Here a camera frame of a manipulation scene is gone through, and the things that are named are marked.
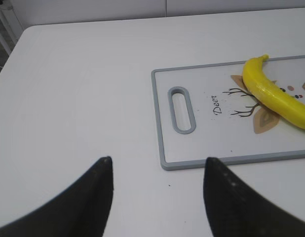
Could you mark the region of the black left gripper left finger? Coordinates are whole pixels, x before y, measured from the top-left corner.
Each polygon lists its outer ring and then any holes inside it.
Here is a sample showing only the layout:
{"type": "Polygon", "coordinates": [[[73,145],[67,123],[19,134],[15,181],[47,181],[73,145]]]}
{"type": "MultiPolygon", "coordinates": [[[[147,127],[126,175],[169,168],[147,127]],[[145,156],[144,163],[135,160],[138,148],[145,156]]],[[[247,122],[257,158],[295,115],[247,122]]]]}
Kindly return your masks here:
{"type": "Polygon", "coordinates": [[[0,237],[101,237],[113,194],[113,162],[103,157],[48,203],[0,227],[0,237]]]}

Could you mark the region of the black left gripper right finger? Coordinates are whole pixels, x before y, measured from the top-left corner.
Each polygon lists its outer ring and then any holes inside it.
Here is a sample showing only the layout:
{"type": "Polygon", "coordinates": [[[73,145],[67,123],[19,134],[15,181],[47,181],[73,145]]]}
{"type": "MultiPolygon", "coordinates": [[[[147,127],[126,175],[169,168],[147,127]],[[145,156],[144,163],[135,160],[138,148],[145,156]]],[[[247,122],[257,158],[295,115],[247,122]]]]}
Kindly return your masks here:
{"type": "Polygon", "coordinates": [[[215,237],[305,237],[305,222],[264,198],[218,158],[205,163],[203,198],[215,237]]]}

